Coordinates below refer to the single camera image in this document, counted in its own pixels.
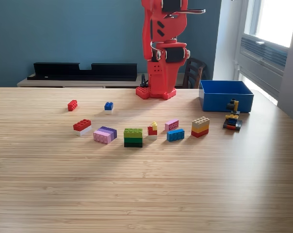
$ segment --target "white lego brick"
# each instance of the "white lego brick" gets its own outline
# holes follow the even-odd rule
[[[155,140],[157,140],[157,135],[149,135],[147,138],[148,138],[148,140],[155,141]]]
[[[92,126],[88,126],[86,129],[82,130],[82,131],[77,131],[77,130],[74,130],[74,134],[77,135],[77,136],[82,136],[84,134],[86,134],[88,131],[90,131],[92,129]]]
[[[114,112],[114,108],[112,110],[104,110],[104,114],[111,115]]]
[[[197,120],[192,121],[192,127],[196,128],[196,129],[199,129],[199,128],[204,127],[209,124],[210,124],[209,118],[205,118],[205,117],[201,117]]]

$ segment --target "blue box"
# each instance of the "blue box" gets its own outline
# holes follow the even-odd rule
[[[185,131],[183,129],[169,131],[167,132],[167,141],[173,142],[177,140],[182,140],[184,139],[184,136],[185,136]]]
[[[231,99],[239,101],[238,111],[251,112],[254,94],[242,81],[201,80],[199,100],[203,111],[230,112],[226,109]]]

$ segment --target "dark green lego brick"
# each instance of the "dark green lego brick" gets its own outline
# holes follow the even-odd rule
[[[128,143],[143,143],[143,138],[125,137],[124,142],[128,142]]]
[[[124,143],[124,147],[137,147],[137,148],[142,148],[143,147],[143,143],[129,143],[129,142],[125,142]]]
[[[124,138],[143,138],[142,129],[125,129]]]

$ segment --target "pink lego brick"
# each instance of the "pink lego brick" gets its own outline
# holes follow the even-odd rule
[[[177,120],[177,119],[174,119],[174,120],[171,120],[171,121],[165,123],[165,131],[166,132],[171,131],[171,130],[175,130],[177,128],[179,128],[179,120]]]
[[[112,142],[111,134],[97,130],[94,132],[94,141],[109,144]]]

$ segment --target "stack of lego bricks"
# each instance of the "stack of lego bricks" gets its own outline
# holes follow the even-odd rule
[[[94,132],[94,141],[104,144],[111,143],[117,138],[117,130],[102,126]]]
[[[92,122],[90,120],[81,120],[73,125],[73,131],[77,136],[82,136],[92,129]]]
[[[157,140],[157,123],[155,121],[147,128],[147,135],[149,140]]]
[[[201,137],[203,135],[206,135],[207,133],[209,133],[209,124],[210,120],[205,117],[193,120],[191,135],[194,137]]]
[[[184,139],[185,131],[183,129],[173,130],[167,132],[167,141],[173,142]]]
[[[142,129],[125,129],[124,130],[124,147],[143,147],[143,130]]]
[[[112,102],[107,102],[104,106],[104,113],[105,114],[112,114],[114,111],[114,105]]]
[[[235,99],[232,99],[230,103],[227,104],[226,109],[231,110],[231,113],[230,115],[225,116],[226,120],[223,124],[224,129],[240,131],[243,121],[238,120],[240,114],[240,111],[238,111],[238,105],[239,101],[236,101]]]

